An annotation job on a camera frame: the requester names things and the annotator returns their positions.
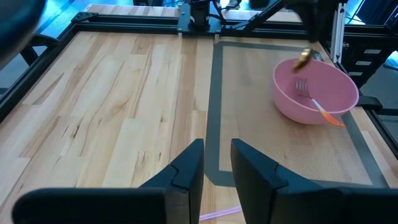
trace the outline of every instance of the black machine frame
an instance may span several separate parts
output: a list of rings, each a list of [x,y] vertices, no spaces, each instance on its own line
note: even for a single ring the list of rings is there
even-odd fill
[[[34,83],[45,73],[56,58],[62,53],[63,49],[72,41],[73,37],[81,32],[122,32],[122,33],[145,33],[145,34],[172,34],[172,35],[217,35],[232,37],[256,37],[270,39],[297,39],[306,40],[307,33],[304,26],[296,22],[269,22],[265,21],[273,15],[274,10],[262,13],[265,15],[262,19],[254,16],[251,20],[255,24],[248,26],[248,21],[224,20],[220,24],[220,19],[211,17],[209,23],[216,23],[215,27],[219,29],[195,30],[191,29],[189,23],[189,5],[185,3],[182,7],[182,15],[178,17],[157,17],[157,16],[118,16],[118,15],[101,15],[95,12],[79,12],[71,21],[71,24],[56,38],[50,38],[42,35],[35,35],[30,44],[27,45],[21,55],[29,64],[29,68],[24,74],[4,92],[0,98],[0,122],[12,111],[18,102],[24,97]],[[325,51],[329,54],[328,41],[331,39],[331,23],[333,18],[325,24],[320,43]],[[345,40],[364,42],[386,42],[396,41],[398,37],[392,36],[389,29],[383,26],[353,26],[347,25],[345,28]],[[34,46],[45,45],[47,49],[38,56],[34,50]],[[345,73],[348,73],[345,67],[340,63],[335,66]],[[351,76],[358,87],[366,83],[370,76],[354,77]],[[376,129],[386,141],[396,158],[398,158],[398,144],[392,137],[387,128],[383,125],[378,112],[385,109],[382,108],[377,99],[361,96],[358,106],[362,106],[369,115]]]

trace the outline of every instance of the pink bowl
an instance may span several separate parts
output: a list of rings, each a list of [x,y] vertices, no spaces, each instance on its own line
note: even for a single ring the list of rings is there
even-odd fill
[[[294,74],[296,59],[285,60],[274,69],[274,101],[286,117],[303,124],[325,124],[313,102],[295,92],[297,77],[306,78],[311,97],[333,117],[339,118],[354,108],[359,99],[356,85],[349,76],[325,62],[312,60]]]

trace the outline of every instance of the silicone baking mat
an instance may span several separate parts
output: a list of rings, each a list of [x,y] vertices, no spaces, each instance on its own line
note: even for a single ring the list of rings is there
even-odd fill
[[[213,54],[206,138],[206,173],[230,185],[231,139],[240,138],[292,171],[313,180],[385,186],[350,113],[347,128],[296,123],[272,99],[272,71],[302,48],[219,42]]]

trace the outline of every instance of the wooden surface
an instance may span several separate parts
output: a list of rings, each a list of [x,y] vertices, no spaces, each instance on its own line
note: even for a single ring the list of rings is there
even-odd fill
[[[87,10],[177,15],[173,8],[92,5]],[[319,44],[316,50],[331,63]],[[11,222],[15,200],[33,189],[137,187],[193,139],[204,138],[212,55],[213,39],[76,35],[0,124],[0,223]],[[398,187],[392,152],[363,109],[352,112],[388,184]],[[236,189],[215,186],[205,177],[201,214],[237,205]],[[202,223],[244,223],[244,218],[239,212]]]

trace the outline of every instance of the black cable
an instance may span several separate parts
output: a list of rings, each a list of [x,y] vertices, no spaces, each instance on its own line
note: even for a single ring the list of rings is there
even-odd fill
[[[237,3],[236,5],[234,5],[233,7],[224,7],[224,8],[221,8],[221,10],[225,10],[225,9],[228,9],[228,10],[230,10],[230,9],[234,9],[234,8],[236,8],[236,7],[238,7],[240,5],[240,3]]]
[[[217,5],[217,2],[215,0],[211,0],[211,1],[213,2],[214,8],[216,8],[216,11],[217,11],[217,13],[218,13],[218,15],[220,17],[220,18],[217,18],[217,19],[220,20],[221,24],[226,24],[226,20],[225,20],[225,18],[223,16],[223,13],[221,13],[221,9],[219,9],[219,7]]]

